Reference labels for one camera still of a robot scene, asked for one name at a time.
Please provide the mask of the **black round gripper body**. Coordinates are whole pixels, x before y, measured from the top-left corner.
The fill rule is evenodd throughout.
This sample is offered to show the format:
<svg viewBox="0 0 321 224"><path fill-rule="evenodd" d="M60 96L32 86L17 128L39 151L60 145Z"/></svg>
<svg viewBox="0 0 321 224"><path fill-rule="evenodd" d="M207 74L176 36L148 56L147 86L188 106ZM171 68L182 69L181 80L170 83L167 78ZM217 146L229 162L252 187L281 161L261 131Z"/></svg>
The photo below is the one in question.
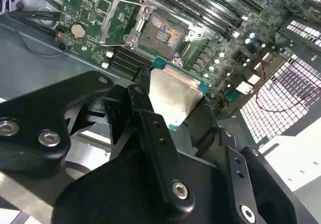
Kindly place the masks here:
<svg viewBox="0 0 321 224"><path fill-rule="evenodd" d="M212 165L180 154L193 211L181 223L234 223L222 174ZM53 223L172 223L151 162L139 147L71 183L58 198Z"/></svg>

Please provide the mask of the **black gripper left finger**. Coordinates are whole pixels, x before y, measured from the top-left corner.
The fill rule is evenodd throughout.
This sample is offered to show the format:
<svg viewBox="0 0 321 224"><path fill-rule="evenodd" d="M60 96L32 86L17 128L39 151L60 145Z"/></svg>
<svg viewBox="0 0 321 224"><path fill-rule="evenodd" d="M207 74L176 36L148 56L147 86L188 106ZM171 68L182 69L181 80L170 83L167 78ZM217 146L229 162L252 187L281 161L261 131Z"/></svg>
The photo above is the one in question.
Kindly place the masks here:
<svg viewBox="0 0 321 224"><path fill-rule="evenodd" d="M139 147L150 160L168 213L192 212L195 195L187 188L181 159L148 94L135 84L114 86L97 71L1 104L1 121L5 124L1 129L1 169L30 176L57 173L70 150L70 135L85 126L84 108L98 99L110 111L114 139L119 140L127 127L133 128L125 151Z"/></svg>

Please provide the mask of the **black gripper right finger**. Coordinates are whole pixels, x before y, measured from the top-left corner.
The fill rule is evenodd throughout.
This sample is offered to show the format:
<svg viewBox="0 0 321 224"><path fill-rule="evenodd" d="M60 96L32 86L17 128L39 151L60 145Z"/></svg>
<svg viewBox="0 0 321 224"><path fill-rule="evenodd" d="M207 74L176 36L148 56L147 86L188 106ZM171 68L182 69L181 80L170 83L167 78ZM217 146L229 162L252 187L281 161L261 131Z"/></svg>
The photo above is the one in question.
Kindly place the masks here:
<svg viewBox="0 0 321 224"><path fill-rule="evenodd" d="M305 207L258 150L239 148L202 98L186 118L197 157L223 178L232 223L304 223Z"/></svg>

